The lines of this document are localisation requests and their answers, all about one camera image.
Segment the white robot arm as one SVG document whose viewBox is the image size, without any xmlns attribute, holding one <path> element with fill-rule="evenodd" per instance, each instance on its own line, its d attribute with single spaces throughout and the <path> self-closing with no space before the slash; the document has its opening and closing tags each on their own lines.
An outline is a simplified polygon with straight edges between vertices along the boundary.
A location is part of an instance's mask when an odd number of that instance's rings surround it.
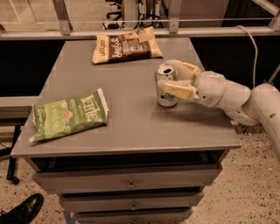
<svg viewBox="0 0 280 224">
<path fill-rule="evenodd" d="M 170 59 L 157 67 L 156 85 L 180 99 L 216 107 L 232 120 L 253 126 L 260 123 L 280 158 L 280 92 L 264 83 L 252 89 L 189 63 Z"/>
</svg>

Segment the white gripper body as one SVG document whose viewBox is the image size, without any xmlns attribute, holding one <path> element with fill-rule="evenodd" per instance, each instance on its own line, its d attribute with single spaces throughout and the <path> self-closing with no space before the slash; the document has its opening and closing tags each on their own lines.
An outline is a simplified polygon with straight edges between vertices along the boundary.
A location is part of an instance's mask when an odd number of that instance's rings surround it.
<svg viewBox="0 0 280 224">
<path fill-rule="evenodd" d="M 227 80 L 222 74 L 207 71 L 200 73 L 193 85 L 198 95 L 196 102 L 207 107 L 214 107 L 225 92 Z"/>
</svg>

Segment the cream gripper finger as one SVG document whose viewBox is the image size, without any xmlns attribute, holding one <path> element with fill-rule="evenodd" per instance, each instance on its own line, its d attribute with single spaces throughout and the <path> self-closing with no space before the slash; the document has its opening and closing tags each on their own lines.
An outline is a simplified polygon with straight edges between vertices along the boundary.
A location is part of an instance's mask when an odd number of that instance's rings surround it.
<svg viewBox="0 0 280 224">
<path fill-rule="evenodd" d="M 173 66 L 176 70 L 177 80 L 193 80 L 201 73 L 200 68 L 194 64 L 186 63 L 176 59 L 169 59 L 166 61 L 167 65 Z"/>
<path fill-rule="evenodd" d="M 180 99 L 199 99 L 197 88 L 190 80 L 159 80 L 158 87 L 168 94 Z"/>
</svg>

